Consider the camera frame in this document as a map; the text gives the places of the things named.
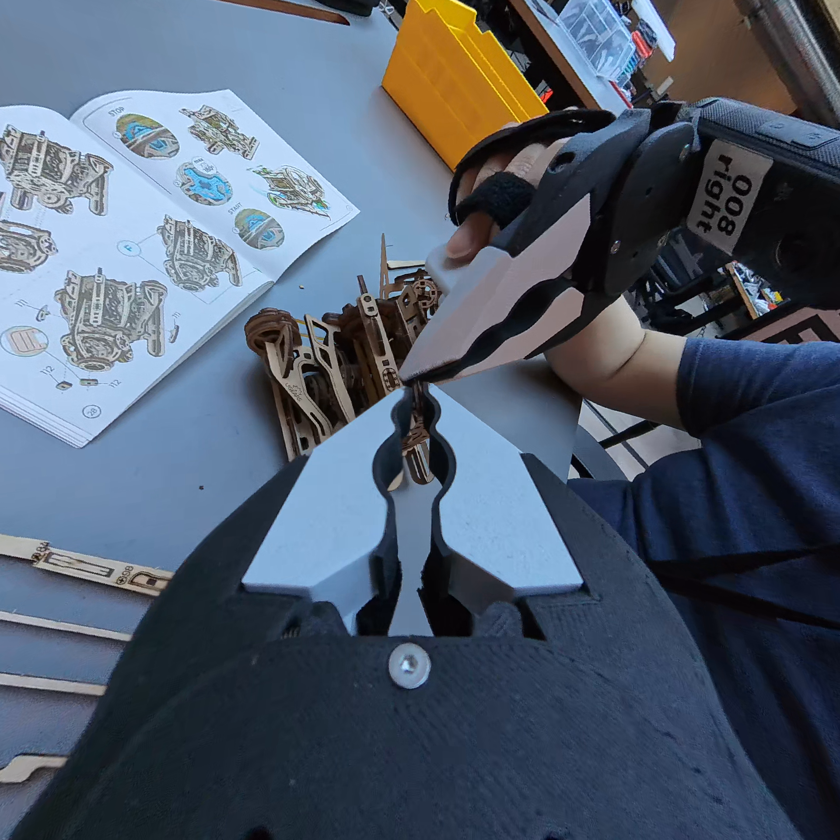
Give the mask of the slotted plywood part sheet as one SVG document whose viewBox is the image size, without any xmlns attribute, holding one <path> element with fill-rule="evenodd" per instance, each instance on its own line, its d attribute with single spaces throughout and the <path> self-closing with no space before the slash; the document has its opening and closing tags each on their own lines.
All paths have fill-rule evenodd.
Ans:
<svg viewBox="0 0 840 840">
<path fill-rule="evenodd" d="M 173 577 L 173 573 L 166 570 L 57 549 L 48 541 L 19 538 L 7 534 L 1 536 L 1 551 L 3 557 L 29 561 L 37 570 L 63 574 L 79 581 L 106 585 L 123 592 L 140 595 L 159 595 Z M 132 637 L 130 633 L 18 612 L 2 611 L 1 618 L 3 623 L 59 634 L 95 637 L 105 641 L 128 643 Z M 91 682 L 6 671 L 1 674 L 1 686 L 72 697 L 100 698 L 106 691 L 104 685 Z M 1 782 L 2 784 L 23 784 L 36 772 L 58 770 L 66 762 L 65 756 L 45 752 L 23 752 L 13 756 L 2 765 Z"/>
</svg>

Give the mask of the open instruction booklet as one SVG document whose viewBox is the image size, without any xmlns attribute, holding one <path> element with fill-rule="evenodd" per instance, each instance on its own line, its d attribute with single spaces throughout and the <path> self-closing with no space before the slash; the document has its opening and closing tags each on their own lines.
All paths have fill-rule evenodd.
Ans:
<svg viewBox="0 0 840 840">
<path fill-rule="evenodd" d="M 229 90 L 1 123 L 2 408 L 75 448 L 359 212 Z"/>
</svg>

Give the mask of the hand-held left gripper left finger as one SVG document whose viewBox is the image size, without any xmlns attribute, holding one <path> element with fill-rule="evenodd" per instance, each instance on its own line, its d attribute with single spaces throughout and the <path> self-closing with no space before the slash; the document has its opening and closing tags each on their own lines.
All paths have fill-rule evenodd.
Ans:
<svg viewBox="0 0 840 840">
<path fill-rule="evenodd" d="M 250 593 L 330 602 L 353 633 L 375 594 L 375 550 L 395 525 L 402 590 L 388 634 L 421 633 L 421 488 L 410 478 L 394 494 L 376 485 L 375 456 L 393 480 L 398 432 L 412 408 L 404 388 L 375 404 L 304 458 L 301 473 L 257 549 L 242 584 Z"/>
</svg>

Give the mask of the grey metal pipe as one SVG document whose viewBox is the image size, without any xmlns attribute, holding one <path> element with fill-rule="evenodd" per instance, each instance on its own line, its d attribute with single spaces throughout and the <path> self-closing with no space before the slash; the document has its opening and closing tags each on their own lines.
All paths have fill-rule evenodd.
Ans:
<svg viewBox="0 0 840 840">
<path fill-rule="evenodd" d="M 803 119 L 839 126 L 839 2 L 736 1 Z"/>
</svg>

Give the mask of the person's navy clothing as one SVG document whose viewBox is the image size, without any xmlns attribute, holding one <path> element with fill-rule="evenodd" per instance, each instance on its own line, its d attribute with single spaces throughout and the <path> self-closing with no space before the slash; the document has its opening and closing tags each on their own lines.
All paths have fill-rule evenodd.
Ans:
<svg viewBox="0 0 840 840">
<path fill-rule="evenodd" d="M 838 838 L 838 410 L 753 408 L 630 481 L 570 486 L 665 584 L 750 759 Z"/>
</svg>

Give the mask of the yellow plastic bin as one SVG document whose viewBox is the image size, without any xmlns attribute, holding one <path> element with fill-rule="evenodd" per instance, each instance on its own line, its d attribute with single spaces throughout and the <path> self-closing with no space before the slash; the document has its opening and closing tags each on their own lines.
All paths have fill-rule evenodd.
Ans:
<svg viewBox="0 0 840 840">
<path fill-rule="evenodd" d="M 545 104 L 476 11 L 456 1 L 411 1 L 382 87 L 450 170 L 510 122 Z"/>
</svg>

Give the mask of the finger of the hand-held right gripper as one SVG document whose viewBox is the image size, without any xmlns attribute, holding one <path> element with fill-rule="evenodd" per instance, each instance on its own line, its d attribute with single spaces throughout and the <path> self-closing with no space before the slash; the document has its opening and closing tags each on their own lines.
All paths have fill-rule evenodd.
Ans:
<svg viewBox="0 0 840 840">
<path fill-rule="evenodd" d="M 444 245 L 426 258 L 426 270 L 444 290 L 444 299 L 400 368 L 404 383 L 449 382 L 526 358 L 552 337 L 550 326 L 567 326 L 581 315 L 583 293 L 564 288 L 524 327 L 482 360 L 467 353 L 487 330 L 508 321 L 514 307 L 539 284 L 553 281 L 572 267 L 591 222 L 591 198 L 583 196 L 519 255 L 484 247 L 468 264 L 457 265 Z"/>
<path fill-rule="evenodd" d="M 466 327 L 453 379 L 526 358 L 582 313 L 584 294 L 566 282 L 456 282 L 455 325 Z"/>
</svg>

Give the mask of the clear plastic storage box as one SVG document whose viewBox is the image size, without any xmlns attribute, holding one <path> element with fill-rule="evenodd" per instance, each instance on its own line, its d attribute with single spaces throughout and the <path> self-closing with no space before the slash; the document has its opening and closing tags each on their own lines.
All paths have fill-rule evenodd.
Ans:
<svg viewBox="0 0 840 840">
<path fill-rule="evenodd" d="M 651 2 L 629 2 L 636 24 L 627 23 L 617 5 L 609 1 L 569 1 L 559 11 L 559 24 L 595 74 L 623 88 L 655 51 L 672 62 L 676 42 Z"/>
</svg>

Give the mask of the wooden submarine model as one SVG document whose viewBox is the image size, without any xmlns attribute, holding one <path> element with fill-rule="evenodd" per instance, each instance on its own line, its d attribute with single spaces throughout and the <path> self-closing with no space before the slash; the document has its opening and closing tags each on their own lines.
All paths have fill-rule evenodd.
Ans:
<svg viewBox="0 0 840 840">
<path fill-rule="evenodd" d="M 269 376 L 288 461 L 402 386 L 400 367 L 442 299 L 424 261 L 388 259 L 385 241 L 378 292 L 358 282 L 360 295 L 341 312 L 299 319 L 263 308 L 245 325 Z"/>
</svg>

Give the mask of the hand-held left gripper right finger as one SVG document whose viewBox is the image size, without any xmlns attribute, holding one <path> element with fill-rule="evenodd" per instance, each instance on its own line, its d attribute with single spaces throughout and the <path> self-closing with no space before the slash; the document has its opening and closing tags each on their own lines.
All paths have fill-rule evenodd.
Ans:
<svg viewBox="0 0 840 840">
<path fill-rule="evenodd" d="M 430 473 L 430 549 L 418 590 L 436 636 L 468 636 L 496 603 L 566 595 L 581 573 L 522 452 L 435 385 L 417 388 Z"/>
</svg>

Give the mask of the person's right forearm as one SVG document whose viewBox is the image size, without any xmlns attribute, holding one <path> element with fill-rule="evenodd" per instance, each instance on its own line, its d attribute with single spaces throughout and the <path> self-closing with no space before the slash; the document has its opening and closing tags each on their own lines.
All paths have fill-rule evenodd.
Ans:
<svg viewBox="0 0 840 840">
<path fill-rule="evenodd" d="M 735 421 L 777 424 L 772 443 L 838 432 L 838 344 L 686 338 L 644 329 L 624 299 L 548 350 L 585 400 L 703 438 Z"/>
</svg>

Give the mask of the person's right hand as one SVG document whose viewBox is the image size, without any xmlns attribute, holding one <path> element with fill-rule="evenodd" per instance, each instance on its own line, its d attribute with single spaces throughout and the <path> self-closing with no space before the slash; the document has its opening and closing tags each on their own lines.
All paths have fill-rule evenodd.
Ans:
<svg viewBox="0 0 840 840">
<path fill-rule="evenodd" d="M 480 165 L 473 166 L 464 173 L 458 185 L 457 200 L 467 198 L 498 172 L 516 175 L 537 186 L 553 157 L 568 141 L 568 138 L 562 138 L 551 144 L 531 143 L 516 153 L 508 151 L 488 157 Z M 469 262 L 499 231 L 500 227 L 487 213 L 476 211 L 457 227 L 446 244 L 446 255 L 456 262 Z"/>
</svg>

